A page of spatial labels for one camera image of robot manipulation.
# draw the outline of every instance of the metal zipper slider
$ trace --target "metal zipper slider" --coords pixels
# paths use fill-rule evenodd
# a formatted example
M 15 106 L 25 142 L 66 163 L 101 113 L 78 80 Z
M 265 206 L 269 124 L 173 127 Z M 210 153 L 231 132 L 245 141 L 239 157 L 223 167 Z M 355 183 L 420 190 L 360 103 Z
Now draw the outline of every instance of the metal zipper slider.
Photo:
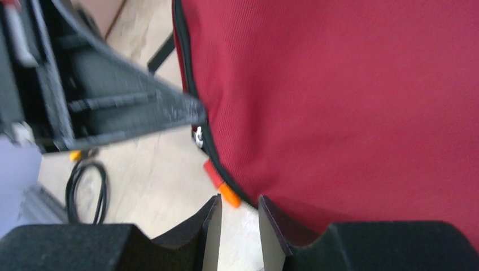
M 194 137 L 196 146 L 198 146 L 198 148 L 203 148 L 203 132 L 201 131 L 200 126 L 196 128 L 196 132 L 194 132 Z

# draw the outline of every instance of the black strap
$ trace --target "black strap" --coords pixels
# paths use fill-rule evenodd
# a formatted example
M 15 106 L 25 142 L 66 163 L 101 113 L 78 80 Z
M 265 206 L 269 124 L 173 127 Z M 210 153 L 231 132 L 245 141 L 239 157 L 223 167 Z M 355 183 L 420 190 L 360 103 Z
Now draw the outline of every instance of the black strap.
M 173 33 L 171 33 L 156 54 L 148 61 L 148 71 L 155 73 L 174 49 L 175 40 L 173 39 Z

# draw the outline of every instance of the white surface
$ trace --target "white surface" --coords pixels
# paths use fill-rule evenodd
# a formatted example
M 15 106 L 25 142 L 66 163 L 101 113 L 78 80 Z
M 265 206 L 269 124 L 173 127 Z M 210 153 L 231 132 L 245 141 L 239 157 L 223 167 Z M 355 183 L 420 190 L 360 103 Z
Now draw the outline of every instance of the white surface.
M 172 30 L 171 1 L 130 0 L 109 37 L 125 57 L 145 66 Z M 181 86 L 176 54 L 158 76 Z M 111 183 L 107 222 L 132 222 L 154 237 L 194 214 L 214 194 L 203 171 L 206 157 L 191 140 L 188 127 L 104 147 L 99 157 Z M 40 182 L 64 202 L 72 164 L 68 154 L 45 156 Z M 98 176 L 85 176 L 79 187 L 80 216 L 93 217 Z M 257 271 L 263 267 L 257 211 L 245 204 L 233 209 L 223 202 L 218 270 Z

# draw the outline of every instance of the red bag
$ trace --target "red bag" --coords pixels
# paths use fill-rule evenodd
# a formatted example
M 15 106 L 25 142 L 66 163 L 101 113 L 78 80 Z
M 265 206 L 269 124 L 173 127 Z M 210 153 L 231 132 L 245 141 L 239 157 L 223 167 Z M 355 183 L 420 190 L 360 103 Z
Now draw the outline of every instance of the red bag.
M 479 248 L 479 1 L 174 0 L 200 143 L 244 201 L 442 220 Z

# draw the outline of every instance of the purple surface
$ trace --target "purple surface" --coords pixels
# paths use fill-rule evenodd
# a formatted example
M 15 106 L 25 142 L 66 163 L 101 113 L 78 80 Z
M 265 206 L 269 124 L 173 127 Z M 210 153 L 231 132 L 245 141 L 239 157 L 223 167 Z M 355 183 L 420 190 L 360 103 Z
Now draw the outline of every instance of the purple surface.
M 35 185 L 42 156 L 36 147 L 16 147 L 0 137 L 0 237 L 19 221 L 23 191 Z

